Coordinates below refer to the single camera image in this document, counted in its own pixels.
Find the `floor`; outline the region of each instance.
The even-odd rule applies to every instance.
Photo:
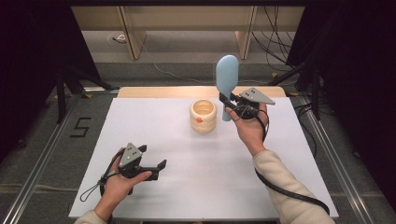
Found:
[[[132,61],[122,32],[83,32],[103,81],[113,86],[213,85],[213,67],[221,55],[238,56],[232,32],[149,32],[138,60]],[[271,33],[255,33],[268,47]],[[290,45],[293,34],[280,34]],[[270,44],[275,56],[283,58],[284,48]],[[240,85],[259,86],[290,69],[269,56],[252,39],[248,58],[240,61]],[[280,86],[290,95],[297,77]],[[95,87],[83,82],[86,87]],[[73,223],[68,212],[90,161],[96,140],[115,92],[97,91],[67,98],[66,122],[56,124],[55,91],[24,137],[26,146],[12,150],[0,164],[0,219],[15,211],[12,223]],[[290,97],[294,106],[309,103],[309,94]],[[337,116],[320,98],[320,121],[301,107],[301,123],[312,147],[319,170],[338,208],[336,223],[396,223],[395,212],[378,189]],[[89,127],[88,131],[76,129]]]

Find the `gray carpet floor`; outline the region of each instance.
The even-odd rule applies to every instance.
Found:
[[[104,33],[105,39],[108,34],[113,33],[114,32]],[[146,46],[147,48],[151,48],[151,51],[155,49],[155,41],[159,41],[154,37],[155,41],[150,41],[152,37],[153,36],[148,36],[146,40]],[[103,52],[100,53],[100,55],[102,55],[100,57],[95,55],[95,53],[97,53],[94,49],[96,45],[93,44],[93,46],[90,46],[87,40],[92,50],[92,57],[94,59],[96,58],[96,66],[102,79],[114,86],[213,85],[211,83],[211,81],[213,81],[213,61],[210,57],[213,56],[213,58],[215,58],[216,55],[219,56],[221,51],[225,49],[231,49],[228,51],[236,53],[234,42],[230,40],[227,41],[229,41],[227,42],[228,45],[232,46],[223,46],[224,49],[219,49],[219,51],[215,52],[209,49],[192,49],[192,47],[189,46],[188,50],[197,55],[200,55],[201,51],[209,52],[206,54],[207,57],[201,58],[198,56],[196,62],[190,62],[193,61],[193,59],[188,59],[188,62],[181,62],[181,59],[177,62],[166,62],[166,60],[169,61],[169,59],[165,60],[162,55],[162,52],[166,51],[166,49],[154,50],[155,52],[152,53],[150,57],[156,56],[158,59],[158,61],[155,61],[157,66],[163,71],[172,72],[174,75],[177,75],[177,77],[175,77],[160,72],[154,66],[153,61],[148,59],[148,55],[144,53],[142,53],[142,61],[140,62],[126,60],[127,51],[125,51],[125,49],[118,49],[114,54],[114,58],[117,59],[119,57],[115,62],[106,63],[105,60],[108,55],[106,57],[103,56]],[[263,54],[260,54],[259,51],[255,49],[254,45],[251,46],[250,52],[252,55],[251,61],[244,61],[241,63],[240,79],[256,80],[256,82],[243,82],[240,83],[240,85],[265,85],[264,82],[272,80],[271,73],[274,72],[274,69],[266,62],[257,63],[256,57],[261,57]],[[287,69],[285,65],[277,64],[276,66],[278,66],[278,68]],[[285,82],[292,83],[294,80],[292,78]],[[83,82],[83,84],[85,86],[94,86],[89,82]],[[294,91],[292,84],[283,85],[282,87],[285,91]],[[15,148],[0,164],[0,220],[6,217],[7,210],[20,192],[21,185],[24,184],[29,174],[34,169],[36,161],[40,157],[43,148],[45,148],[55,128],[58,111],[54,96],[55,91],[47,100],[48,107],[42,108],[35,123],[24,136],[27,147]],[[90,97],[78,96],[77,104],[64,127],[60,141],[50,155],[49,162],[42,176],[39,178],[32,197],[23,210],[19,223],[62,224],[74,222],[74,220],[68,217],[68,213],[76,198],[79,184],[91,159],[96,141],[106,119],[106,113],[112,99],[115,97],[117,97],[117,95],[114,93],[95,93],[90,95]],[[290,97],[290,100],[294,106],[302,104],[301,96]],[[340,155],[342,163],[351,176],[360,196],[365,201],[367,209],[374,219],[374,223],[396,223],[395,212],[391,209],[387,200],[378,189],[364,164],[358,157],[353,155],[352,152],[354,148],[349,142],[347,134],[338,121],[337,116],[332,113],[332,109],[326,104],[325,96],[322,96],[321,102],[323,103],[320,106],[321,123],[326,133],[329,135],[329,138],[332,140],[334,148]],[[76,123],[80,118],[90,118],[80,122],[80,125],[89,127],[89,130],[86,132],[85,137],[71,137],[71,135],[83,134],[84,132],[83,130],[75,129]],[[314,135],[315,142],[317,143],[316,162],[340,215],[336,223],[359,223],[340,185],[340,181],[334,173],[322,145],[318,141],[318,137],[315,136],[314,129],[307,115],[301,117],[301,122],[307,127],[308,132],[304,131],[304,133],[306,134],[306,139],[312,150],[314,150],[315,144],[309,133]]]

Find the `person's right hand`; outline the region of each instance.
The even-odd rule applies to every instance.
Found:
[[[259,104],[259,109],[265,111],[266,113],[267,105]],[[266,126],[268,124],[268,117],[262,111],[259,112],[259,118]],[[239,138],[247,146],[247,149],[252,156],[255,156],[259,152],[265,150],[265,147],[262,143],[264,130],[257,119],[240,119],[238,115],[229,107],[226,107],[226,112],[230,115],[231,119],[235,123]]]

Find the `person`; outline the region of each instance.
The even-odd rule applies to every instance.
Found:
[[[259,118],[265,125],[268,124],[266,105],[260,104],[259,109],[265,112],[259,112]],[[226,112],[232,118],[239,138],[250,152],[257,172],[282,189],[315,198],[314,194],[294,177],[277,154],[264,146],[262,137],[265,133],[256,119],[240,119],[229,107],[226,108]],[[117,170],[118,161],[120,159],[114,162],[111,170]],[[131,187],[149,178],[150,175],[150,173],[142,173],[132,179],[127,179],[122,175],[110,177],[107,180],[105,194],[95,209],[80,217],[76,223],[106,223],[116,206],[127,196]],[[334,223],[322,207],[267,189],[282,224]]]

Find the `person's left hand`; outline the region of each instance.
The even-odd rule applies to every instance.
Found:
[[[117,171],[118,173],[119,163],[120,156],[116,158],[110,168],[110,171]],[[126,198],[131,188],[150,176],[151,171],[146,171],[131,179],[128,179],[121,174],[111,176],[106,182],[105,193],[93,211],[102,220],[107,221],[117,205]]]

